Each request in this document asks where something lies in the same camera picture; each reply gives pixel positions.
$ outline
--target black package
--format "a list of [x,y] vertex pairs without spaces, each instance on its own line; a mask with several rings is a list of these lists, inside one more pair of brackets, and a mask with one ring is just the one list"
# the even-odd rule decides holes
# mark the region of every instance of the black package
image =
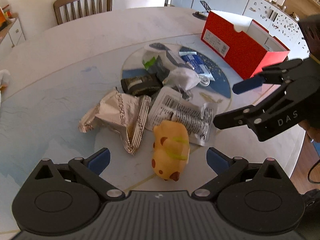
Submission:
[[142,95],[151,97],[163,87],[162,83],[156,77],[156,74],[122,79],[121,86],[126,94],[136,97]]

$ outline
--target barcode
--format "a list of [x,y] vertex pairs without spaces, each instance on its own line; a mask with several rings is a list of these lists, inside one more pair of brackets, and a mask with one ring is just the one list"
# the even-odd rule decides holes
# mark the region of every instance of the barcode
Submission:
[[175,109],[178,107],[179,105],[179,101],[170,97],[169,95],[166,95],[164,97],[164,100],[162,102],[165,106],[169,107],[169,108],[172,108],[172,109]]
[[221,50],[221,54],[225,54],[227,50],[227,47],[225,45],[223,45],[222,50]]

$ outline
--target crumpled wrapper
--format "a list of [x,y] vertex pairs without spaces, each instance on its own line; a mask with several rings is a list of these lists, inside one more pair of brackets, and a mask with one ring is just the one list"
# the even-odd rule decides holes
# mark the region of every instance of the crumpled wrapper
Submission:
[[82,117],[79,131],[85,133],[107,126],[120,133],[124,148],[134,155],[142,139],[150,102],[149,96],[134,97],[113,88]]

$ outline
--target cabinet handle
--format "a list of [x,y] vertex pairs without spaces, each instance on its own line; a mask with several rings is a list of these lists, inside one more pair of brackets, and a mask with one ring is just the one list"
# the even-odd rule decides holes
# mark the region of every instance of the cabinet handle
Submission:
[[269,19],[271,18],[271,15],[273,14],[273,10],[272,10],[272,12],[270,13],[270,16],[269,16]]
[[273,18],[273,22],[276,20],[277,17],[278,17],[278,14],[276,14],[276,16]]

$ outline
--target hand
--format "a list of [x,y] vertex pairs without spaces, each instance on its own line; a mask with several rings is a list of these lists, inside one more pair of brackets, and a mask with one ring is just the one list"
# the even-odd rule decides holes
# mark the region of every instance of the hand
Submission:
[[300,122],[299,126],[306,130],[311,139],[315,140],[316,142],[320,142],[320,129],[311,127],[307,120]]

